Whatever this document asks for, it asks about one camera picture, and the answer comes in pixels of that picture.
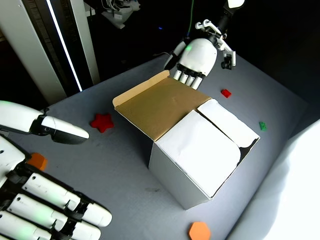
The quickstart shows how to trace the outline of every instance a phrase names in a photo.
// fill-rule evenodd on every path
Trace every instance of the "light strip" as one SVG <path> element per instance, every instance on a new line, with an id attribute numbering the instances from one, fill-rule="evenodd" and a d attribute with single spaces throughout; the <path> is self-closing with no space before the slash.
<path id="1" fill-rule="evenodd" d="M 48 7 L 49 7 L 49 10 L 50 10 L 50 13 L 51 13 L 51 16 L 52 16 L 52 19 L 53 19 L 55 28 L 56 28 L 56 30 L 57 30 L 57 32 L 58 32 L 60 41 L 61 41 L 62 46 L 63 46 L 63 50 L 64 50 L 65 55 L 66 55 L 66 58 L 68 59 L 68 62 L 69 62 L 69 64 L 70 64 L 70 67 L 71 67 L 73 76 L 74 76 L 74 78 L 75 78 L 76 84 L 78 85 L 78 88 L 79 88 L 80 92 L 82 92 L 82 87 L 81 87 L 80 82 L 79 82 L 79 79 L 78 79 L 78 77 L 77 77 L 77 74 L 76 74 L 74 65 L 72 64 L 72 61 L 71 61 L 71 58 L 70 58 L 70 55 L 69 55 L 67 46 L 66 46 L 65 41 L 64 41 L 64 38 L 62 37 L 62 34 L 61 34 L 61 31 L 60 31 L 60 27 L 59 27 L 59 25 L 58 25 L 58 21 L 57 21 L 57 19 L 56 19 L 56 15 L 55 15 L 54 9 L 52 8 L 52 5 L 51 5 L 50 0 L 46 0 L 46 3 L 48 4 Z"/>

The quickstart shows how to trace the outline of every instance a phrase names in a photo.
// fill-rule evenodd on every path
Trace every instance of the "cardboard box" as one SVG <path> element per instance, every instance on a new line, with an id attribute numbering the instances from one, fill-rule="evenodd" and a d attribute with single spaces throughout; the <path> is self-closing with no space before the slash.
<path id="1" fill-rule="evenodd" d="M 260 139 L 169 71 L 117 96 L 113 105 L 153 140 L 149 170 L 185 209 L 212 199 Z"/>

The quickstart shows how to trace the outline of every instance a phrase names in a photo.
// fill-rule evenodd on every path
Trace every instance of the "brown cardboard flap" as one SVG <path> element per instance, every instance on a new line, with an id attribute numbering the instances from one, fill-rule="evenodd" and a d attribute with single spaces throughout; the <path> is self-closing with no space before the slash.
<path id="1" fill-rule="evenodd" d="M 120 104 L 123 104 L 124 102 L 128 101 L 129 99 L 133 98 L 134 96 L 142 93 L 146 89 L 157 84 L 162 79 L 169 77 L 169 75 L 170 75 L 170 72 L 168 70 L 162 71 L 162 72 L 158 73 L 157 75 L 151 77 L 149 80 L 140 83 L 139 85 L 131 88 L 130 90 L 122 93 L 119 96 L 116 96 L 112 100 L 113 106 L 116 107 L 116 106 L 119 106 Z"/>
<path id="2" fill-rule="evenodd" d="M 139 89 L 136 91 L 139 92 L 137 95 L 129 90 L 122 94 L 127 94 L 128 97 L 123 97 L 122 100 L 119 100 L 122 95 L 116 97 L 113 104 L 120 114 L 154 141 L 158 140 L 191 110 L 196 110 L 210 99 L 209 96 L 171 77 L 160 80 L 143 91 Z"/>

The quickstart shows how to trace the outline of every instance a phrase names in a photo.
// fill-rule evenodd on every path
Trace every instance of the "white box flap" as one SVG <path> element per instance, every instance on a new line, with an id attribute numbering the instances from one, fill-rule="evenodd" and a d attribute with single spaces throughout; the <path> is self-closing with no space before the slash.
<path id="1" fill-rule="evenodd" d="M 254 140 L 260 138 L 259 135 L 221 106 L 215 99 L 210 99 L 199 106 L 198 111 L 241 148 L 249 147 Z"/>
<path id="2" fill-rule="evenodd" d="M 236 168 L 238 146 L 192 110 L 157 144 L 210 198 Z"/>

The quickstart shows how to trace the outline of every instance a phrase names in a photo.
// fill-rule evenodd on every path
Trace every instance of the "green block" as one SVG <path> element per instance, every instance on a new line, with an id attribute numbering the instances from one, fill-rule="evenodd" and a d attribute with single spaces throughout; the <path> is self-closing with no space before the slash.
<path id="1" fill-rule="evenodd" d="M 263 121 L 259 122 L 259 126 L 261 131 L 267 131 L 267 126 Z"/>

